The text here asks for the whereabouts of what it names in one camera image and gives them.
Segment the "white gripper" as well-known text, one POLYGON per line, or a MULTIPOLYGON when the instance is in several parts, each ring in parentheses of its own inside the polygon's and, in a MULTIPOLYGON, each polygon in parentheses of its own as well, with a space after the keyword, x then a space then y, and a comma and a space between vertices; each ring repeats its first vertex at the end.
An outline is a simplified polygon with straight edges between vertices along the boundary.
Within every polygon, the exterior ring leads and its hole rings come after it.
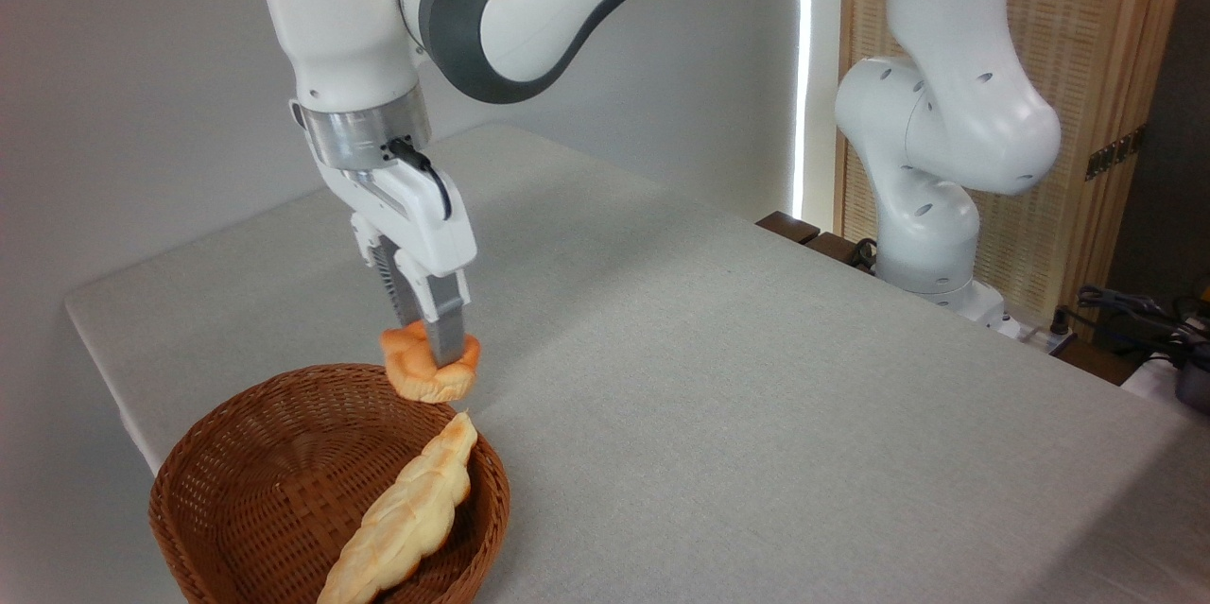
POLYGON ((424 156, 424 100, 396 99, 362 113, 312 113, 299 100, 289 107, 319 176, 357 213, 358 249, 388 291, 399 324, 422 320, 436 364, 457 362, 469 300, 462 268, 478 247, 457 186, 424 156))

